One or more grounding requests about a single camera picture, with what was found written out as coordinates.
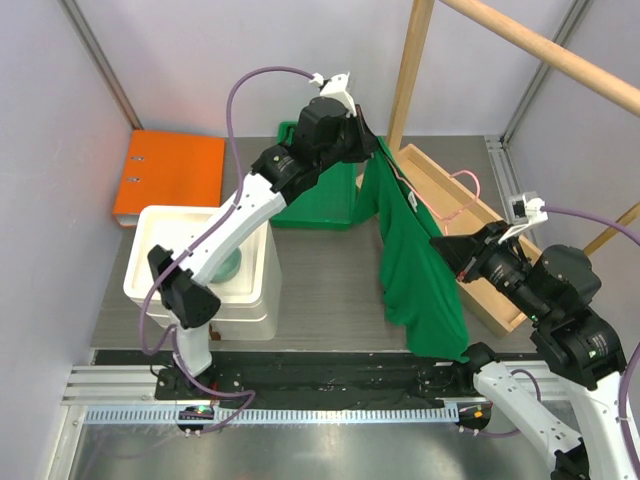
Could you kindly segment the green t shirt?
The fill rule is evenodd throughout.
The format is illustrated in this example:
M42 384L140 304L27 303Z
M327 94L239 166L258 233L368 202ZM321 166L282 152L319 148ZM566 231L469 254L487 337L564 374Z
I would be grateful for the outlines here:
M383 140L366 163L352 222L376 218L382 240L379 279L385 318L405 328L419 357L464 362L469 333L458 285L430 241L442 235Z

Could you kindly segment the pink wire hanger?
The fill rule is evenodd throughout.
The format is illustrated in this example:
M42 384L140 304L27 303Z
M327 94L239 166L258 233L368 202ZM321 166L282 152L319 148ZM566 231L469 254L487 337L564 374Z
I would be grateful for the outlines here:
M408 199L412 207L423 207L434 218L444 235L450 234L450 225L468 212L474 218L473 226L478 226L473 214L480 203L481 184L477 176L468 170L448 173L432 160L388 161L391 172L399 183L408 189Z

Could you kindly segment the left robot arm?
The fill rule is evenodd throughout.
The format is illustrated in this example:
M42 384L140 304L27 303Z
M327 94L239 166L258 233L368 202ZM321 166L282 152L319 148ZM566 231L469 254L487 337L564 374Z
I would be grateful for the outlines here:
M378 139L359 105L316 97L299 115L290 142L264 150L202 233L180 253L154 246L147 255L152 293L174 317L170 326L174 358L182 370L179 388L190 398L205 397L213 385L208 324L221 308L209 288L213 273L259 227L314 188L338 163L373 157Z

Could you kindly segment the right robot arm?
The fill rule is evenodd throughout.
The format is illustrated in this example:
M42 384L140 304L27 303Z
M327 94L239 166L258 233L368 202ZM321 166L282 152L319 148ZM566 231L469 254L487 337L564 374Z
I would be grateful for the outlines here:
M562 385L579 428L573 430L520 387L484 343L469 346L451 371L457 391L479 393L501 410L543 458L553 479L636 479L639 435L628 410L636 359L590 306L601 287L583 251L546 248L530 261L504 221L474 234L433 238L456 279L484 279L533 323L537 354Z

